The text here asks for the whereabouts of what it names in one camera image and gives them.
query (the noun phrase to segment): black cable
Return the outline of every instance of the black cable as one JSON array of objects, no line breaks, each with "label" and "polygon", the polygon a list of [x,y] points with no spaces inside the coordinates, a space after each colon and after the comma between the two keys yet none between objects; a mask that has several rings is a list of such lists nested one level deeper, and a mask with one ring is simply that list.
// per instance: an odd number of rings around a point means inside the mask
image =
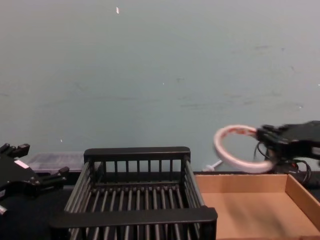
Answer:
[{"label": "black cable", "polygon": [[257,145],[255,146],[255,148],[254,148],[254,153],[253,153],[253,159],[256,158],[257,150],[259,151],[259,153],[260,153],[262,156],[265,157],[265,159],[269,159],[269,156],[267,156],[266,154],[264,154],[264,153],[262,152],[262,150],[260,149],[260,145],[261,145],[261,144],[263,144],[262,141],[258,142]]},{"label": "black cable", "polygon": [[300,160],[300,159],[293,159],[292,161],[290,161],[290,163],[293,163],[293,164],[303,163],[303,164],[305,164],[306,171],[305,171],[305,176],[302,180],[302,184],[303,185],[307,184],[311,178],[311,173],[312,173],[310,165],[305,160]]}]

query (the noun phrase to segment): metal bar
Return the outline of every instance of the metal bar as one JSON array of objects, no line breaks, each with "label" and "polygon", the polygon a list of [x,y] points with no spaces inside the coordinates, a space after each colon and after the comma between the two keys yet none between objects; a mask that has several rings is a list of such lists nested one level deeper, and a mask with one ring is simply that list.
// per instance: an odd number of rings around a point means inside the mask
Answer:
[{"label": "metal bar", "polygon": [[[161,201],[162,201],[162,209],[166,209],[166,199],[165,199],[165,190],[161,188]],[[168,224],[164,225],[164,233],[168,236]]]},{"label": "metal bar", "polygon": [[118,162],[114,161],[114,174],[115,174],[115,180],[118,181]]},{"label": "metal bar", "polygon": [[[105,206],[106,206],[106,201],[107,201],[107,197],[108,197],[108,191],[106,190],[104,192],[104,196],[103,196],[103,201],[102,201],[102,206],[100,211],[103,212],[105,210]],[[104,227],[97,227],[94,231],[94,235],[93,235],[93,240],[97,240],[98,239],[98,234],[99,234],[99,238],[100,240],[104,239]]]},{"label": "metal bar", "polygon": [[[153,208],[155,210],[158,209],[158,205],[157,205],[157,191],[155,189],[153,189]],[[155,228],[155,239],[156,240],[160,240],[160,231],[159,231],[159,225],[156,224],[154,225]]]},{"label": "metal bar", "polygon": [[[186,200],[188,202],[189,208],[195,208],[194,203],[192,203],[191,197],[189,195],[188,186],[186,183],[184,183],[184,192],[186,195]],[[195,229],[195,234],[196,234],[197,239],[199,239],[199,237],[200,237],[199,227],[200,227],[199,224],[197,224],[197,223],[194,224],[194,229]]]},{"label": "metal bar", "polygon": [[103,182],[105,183],[107,181],[107,162],[103,161],[102,162],[102,176],[103,176]]},{"label": "metal bar", "polygon": [[179,184],[180,182],[178,180],[175,181],[162,181],[162,182],[121,182],[121,183],[97,183],[95,186],[97,188],[134,188],[134,187],[161,187],[163,185],[167,186],[175,186]]},{"label": "metal bar", "polygon": [[[125,195],[125,191],[121,190],[120,200],[119,200],[119,208],[118,208],[119,212],[122,211],[122,208],[123,208],[123,205],[124,205],[124,195]],[[120,227],[117,227],[116,234],[114,234],[114,238],[113,238],[114,240],[117,240],[117,238],[121,239],[121,237],[120,237],[120,233],[121,233],[120,229],[121,229]]]},{"label": "metal bar", "polygon": [[189,194],[189,197],[191,199],[191,203],[192,203],[192,207],[193,208],[199,208],[199,204],[195,201],[194,195],[192,194],[192,192],[190,192],[190,188],[188,186],[188,184],[185,182],[184,183],[185,186],[185,191]]},{"label": "metal bar", "polygon": [[[92,208],[91,208],[91,212],[92,212],[92,213],[95,212],[95,209],[96,209],[96,206],[97,206],[97,202],[98,202],[99,196],[100,196],[100,190],[98,190],[98,191],[96,192],[95,199],[94,199],[94,203],[93,203]],[[89,232],[89,228],[88,228],[88,227],[86,228],[85,232],[86,232],[86,234],[88,234],[88,232]]]},{"label": "metal bar", "polygon": [[[170,198],[171,208],[174,209],[175,208],[175,204],[174,204],[174,198],[173,198],[173,195],[172,195],[172,189],[171,188],[169,189],[169,198]],[[174,230],[175,230],[176,239],[177,240],[181,240],[178,224],[174,225]]]},{"label": "metal bar", "polygon": [[[140,189],[138,189],[136,191],[136,205],[135,205],[135,209],[138,211],[140,210]],[[139,226],[136,226],[136,239],[139,239],[139,235],[140,235],[140,229]]]},{"label": "metal bar", "polygon": [[[144,193],[144,204],[145,210],[149,210],[149,190],[148,188],[145,189]],[[145,239],[150,239],[150,225],[145,226]]]},{"label": "metal bar", "polygon": [[79,201],[75,205],[73,205],[70,210],[71,213],[76,213],[79,210],[80,203],[82,202],[84,195],[87,193],[87,191],[90,187],[89,183],[90,183],[90,178],[88,177],[88,179],[86,180],[86,183],[84,185],[83,191],[81,191],[81,193],[80,193]]},{"label": "metal bar", "polygon": [[[132,190],[130,189],[129,197],[128,197],[128,207],[127,207],[128,211],[131,210],[131,201],[132,201]],[[126,226],[124,231],[124,240],[129,240],[129,231],[130,231],[130,227]]]},{"label": "metal bar", "polygon": [[[112,212],[114,210],[115,199],[116,199],[116,190],[114,190],[112,193],[111,205],[110,205],[110,209],[109,209],[110,212]],[[107,226],[104,231],[104,236],[103,236],[104,240],[106,240],[108,238],[109,231],[110,231],[110,227]]]},{"label": "metal bar", "polygon": [[83,185],[85,184],[86,182],[86,178],[85,178],[85,175],[88,174],[88,168],[89,168],[89,163],[86,162],[84,164],[84,167],[83,167],[83,170],[81,171],[80,175],[79,175],[79,178],[78,178],[78,181],[76,181],[76,184],[74,186],[74,189],[73,191],[71,192],[71,195],[69,197],[69,200],[68,202],[66,203],[65,205],[65,208],[64,210],[66,212],[68,212],[71,208],[71,205],[77,200],[77,196],[79,196],[80,194],[80,191],[83,187]]},{"label": "metal bar", "polygon": [[197,196],[195,195],[195,192],[193,191],[193,187],[192,187],[192,185],[190,183],[190,180],[187,177],[187,175],[185,175],[184,178],[185,178],[185,183],[187,185],[187,189],[188,189],[188,191],[190,193],[190,196],[192,197],[192,200],[195,203],[195,206],[199,208],[201,205],[200,205],[200,202],[199,202]]},{"label": "metal bar", "polygon": [[188,183],[189,189],[191,190],[192,196],[195,198],[194,200],[198,204],[198,207],[202,206],[201,205],[201,199],[198,198],[197,191],[192,183],[192,179],[190,174],[185,174],[184,175],[185,181]]},{"label": "metal bar", "polygon": [[[182,202],[182,197],[181,197],[179,188],[176,189],[176,194],[178,196],[178,202],[179,202],[180,208],[183,209],[184,208],[184,203]],[[183,239],[191,240],[191,236],[190,236],[190,231],[188,229],[188,225],[184,224],[182,226],[182,228],[183,228]]]},{"label": "metal bar", "polygon": [[162,160],[159,160],[159,173],[162,172]]},{"label": "metal bar", "polygon": [[[86,198],[86,201],[83,202],[82,206],[80,207],[79,209],[79,212],[81,213],[84,213],[86,212],[86,209],[88,207],[88,204],[89,204],[89,200],[90,200],[90,197],[92,195],[92,192],[90,191],[90,185],[89,185],[89,194],[88,194],[88,197]],[[87,237],[87,231],[85,228],[81,228],[81,231],[84,230],[84,233],[82,232],[82,238],[85,239],[85,237]],[[78,233],[79,233],[79,228],[76,228],[76,229],[73,229],[71,230],[71,240],[75,240],[77,239],[78,237]]]},{"label": "metal bar", "polygon": [[140,161],[136,161],[137,182],[140,182]]},{"label": "metal bar", "polygon": [[202,197],[202,195],[201,195],[201,193],[199,191],[199,188],[198,188],[198,185],[197,185],[197,181],[196,181],[194,173],[192,172],[191,165],[190,165],[189,161],[186,161],[185,167],[187,169],[187,175],[189,175],[189,177],[191,178],[191,184],[192,184],[192,187],[193,187],[193,189],[195,191],[196,197],[199,199],[200,205],[204,206],[205,205],[205,201],[204,201],[204,199],[203,199],[203,197]]},{"label": "metal bar", "polygon": [[129,182],[128,175],[129,175],[129,161],[126,160],[125,161],[125,176],[126,176],[126,180]]},{"label": "metal bar", "polygon": [[[81,203],[84,201],[84,197],[87,195],[88,191],[90,190],[89,183],[90,183],[90,178],[88,177],[88,179],[84,185],[83,191],[81,192],[81,194],[79,196],[79,201],[78,202],[75,201],[75,204],[71,207],[71,210],[70,210],[71,213],[77,213],[79,211],[79,208],[81,210]],[[69,231],[71,232],[71,237],[72,237],[75,234],[76,230],[70,229]]]},{"label": "metal bar", "polygon": [[169,175],[170,181],[172,181],[173,164],[174,164],[174,161],[170,159],[170,175]]}]

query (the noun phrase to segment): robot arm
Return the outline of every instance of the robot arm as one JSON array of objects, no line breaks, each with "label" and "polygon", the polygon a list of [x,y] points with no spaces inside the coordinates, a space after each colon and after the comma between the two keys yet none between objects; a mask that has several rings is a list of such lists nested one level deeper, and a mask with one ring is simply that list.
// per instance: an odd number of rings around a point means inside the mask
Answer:
[{"label": "robot arm", "polygon": [[[263,162],[248,162],[231,155],[223,145],[223,139],[229,134],[257,139],[268,149],[269,158]],[[279,127],[263,125],[258,129],[246,125],[229,125],[216,132],[213,144],[217,155],[227,164],[246,173],[267,173],[275,166],[298,157],[320,160],[320,121]]]},{"label": "robot arm", "polygon": [[256,139],[273,151],[279,161],[299,157],[320,160],[320,121],[279,127],[263,125],[257,129]]}]

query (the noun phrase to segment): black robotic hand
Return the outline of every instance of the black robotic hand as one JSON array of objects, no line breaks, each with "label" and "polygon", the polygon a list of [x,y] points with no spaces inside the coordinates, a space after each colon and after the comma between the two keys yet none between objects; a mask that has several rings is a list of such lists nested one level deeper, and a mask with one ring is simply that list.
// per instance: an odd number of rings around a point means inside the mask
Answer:
[{"label": "black robotic hand", "polygon": [[[257,129],[256,138],[268,149],[277,164],[272,169],[275,174],[291,174],[300,183],[309,188],[318,188],[320,182],[312,178],[311,168],[304,160],[310,158],[320,160],[320,121],[310,121],[303,124],[286,124],[279,127],[263,125]],[[306,165],[306,172],[299,170],[298,163]]]},{"label": "black robotic hand", "polygon": [[320,121],[279,127],[263,125],[257,129],[256,138],[279,161],[299,157],[320,160]]}]

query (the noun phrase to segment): table surface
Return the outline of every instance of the table surface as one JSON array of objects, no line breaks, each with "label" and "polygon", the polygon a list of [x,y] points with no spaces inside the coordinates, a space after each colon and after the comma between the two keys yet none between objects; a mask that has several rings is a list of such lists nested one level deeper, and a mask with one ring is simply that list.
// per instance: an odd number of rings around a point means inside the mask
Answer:
[{"label": "table surface", "polygon": [[[0,204],[11,210],[5,217],[0,217],[1,240],[49,240],[49,219],[63,211],[71,189],[64,189],[41,195],[36,199],[11,197]],[[320,202],[320,188],[309,189]]]}]

